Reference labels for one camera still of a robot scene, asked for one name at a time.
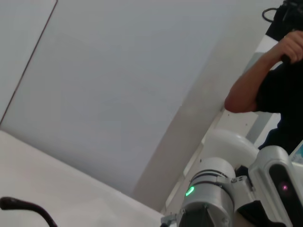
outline hand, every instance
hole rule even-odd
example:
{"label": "hand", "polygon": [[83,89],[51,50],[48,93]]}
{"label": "hand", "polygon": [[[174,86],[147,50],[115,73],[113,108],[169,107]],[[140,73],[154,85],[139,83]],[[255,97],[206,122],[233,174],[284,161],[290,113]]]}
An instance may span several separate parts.
{"label": "hand", "polygon": [[263,56],[267,61],[274,65],[281,61],[281,57],[284,54],[290,58],[291,64],[303,59],[303,32],[294,31],[288,33]]}

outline table surface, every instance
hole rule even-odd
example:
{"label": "table surface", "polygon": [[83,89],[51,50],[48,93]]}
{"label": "table surface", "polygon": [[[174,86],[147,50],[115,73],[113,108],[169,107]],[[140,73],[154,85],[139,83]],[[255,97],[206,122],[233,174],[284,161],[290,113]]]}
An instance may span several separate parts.
{"label": "table surface", "polygon": [[[0,131],[0,196],[45,208],[60,227],[159,227],[162,215]],[[0,210],[3,227],[43,227],[30,211]]]}

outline green led light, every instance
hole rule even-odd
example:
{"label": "green led light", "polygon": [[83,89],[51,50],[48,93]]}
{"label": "green led light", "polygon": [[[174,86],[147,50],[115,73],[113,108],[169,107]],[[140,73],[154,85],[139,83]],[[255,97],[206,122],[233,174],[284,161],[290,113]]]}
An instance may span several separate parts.
{"label": "green led light", "polygon": [[187,193],[185,194],[185,196],[188,196],[190,193],[192,193],[194,191],[194,187],[190,187],[190,189],[187,191]]}

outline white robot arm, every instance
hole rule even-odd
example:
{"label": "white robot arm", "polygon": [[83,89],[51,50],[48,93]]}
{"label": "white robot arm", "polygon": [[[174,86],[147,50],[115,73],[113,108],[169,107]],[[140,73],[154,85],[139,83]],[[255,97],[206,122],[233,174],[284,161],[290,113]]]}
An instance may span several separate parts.
{"label": "white robot arm", "polygon": [[[232,227],[234,212],[260,200],[273,222],[301,226],[303,187],[291,159],[281,147],[258,152],[245,138],[215,130],[205,141],[205,159],[189,183],[179,214],[162,218],[162,226]],[[249,176],[235,177],[236,166],[249,166]]]}

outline black cable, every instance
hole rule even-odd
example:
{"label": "black cable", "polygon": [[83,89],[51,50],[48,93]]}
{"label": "black cable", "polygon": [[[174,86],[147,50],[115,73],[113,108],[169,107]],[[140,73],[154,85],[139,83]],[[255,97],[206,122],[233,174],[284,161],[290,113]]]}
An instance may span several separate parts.
{"label": "black cable", "polygon": [[2,197],[0,199],[0,208],[2,210],[30,210],[40,214],[50,227],[58,227],[45,209],[31,202],[18,200],[12,197]]}
{"label": "black cable", "polygon": [[266,10],[264,10],[264,11],[262,12],[262,17],[263,17],[263,19],[265,19],[267,22],[270,22],[270,23],[272,23],[273,20],[268,19],[268,18],[265,16],[265,14],[266,14],[267,12],[269,12],[269,11],[272,11],[272,10],[277,10],[277,8],[268,8],[268,9],[266,9]]}

